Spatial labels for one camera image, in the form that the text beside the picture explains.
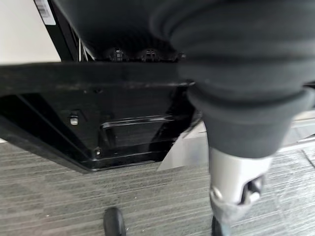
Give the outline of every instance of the black fabric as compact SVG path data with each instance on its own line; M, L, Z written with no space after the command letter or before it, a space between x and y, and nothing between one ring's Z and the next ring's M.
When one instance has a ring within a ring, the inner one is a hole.
M208 143L260 158L281 145L291 119L314 104L315 2L174 0L151 16L152 32L185 52L182 78L203 112Z

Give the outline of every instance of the screw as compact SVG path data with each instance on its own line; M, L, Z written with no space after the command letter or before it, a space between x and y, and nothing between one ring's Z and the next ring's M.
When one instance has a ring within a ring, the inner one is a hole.
M70 124L71 125L78 125L79 124L79 118L77 116L71 116L70 117Z

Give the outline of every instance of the sticker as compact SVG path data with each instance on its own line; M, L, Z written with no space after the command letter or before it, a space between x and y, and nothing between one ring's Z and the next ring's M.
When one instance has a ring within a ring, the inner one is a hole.
M45 25L54 26L56 21L49 7L48 0L35 0L35 4Z

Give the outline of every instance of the black caster wheel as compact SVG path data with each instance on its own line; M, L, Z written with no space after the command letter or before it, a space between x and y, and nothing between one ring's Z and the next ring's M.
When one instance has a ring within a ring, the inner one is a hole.
M222 230L221 230L221 225L219 221L213 216L212 217L212 233L211 236L223 236Z
M103 225L106 236L126 236L123 214L116 207L105 211Z
M213 216L212 217L212 236L230 236L230 227L227 225L222 225L220 222Z

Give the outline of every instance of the silver metal part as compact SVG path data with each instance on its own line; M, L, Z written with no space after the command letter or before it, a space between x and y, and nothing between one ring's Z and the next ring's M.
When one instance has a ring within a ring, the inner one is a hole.
M218 200L239 204L245 185L266 174L271 162L271 157L242 158L213 148L210 151L211 190Z
M71 125L78 125L79 124L79 118L77 116L71 116L70 117L70 124Z
M238 220L260 198L271 162L272 157L250 159L210 150L210 199L219 222Z
M82 47L82 44L81 44L81 40L79 39L79 51L78 51L78 60L79 61L82 61L82 49L81 49L81 47Z

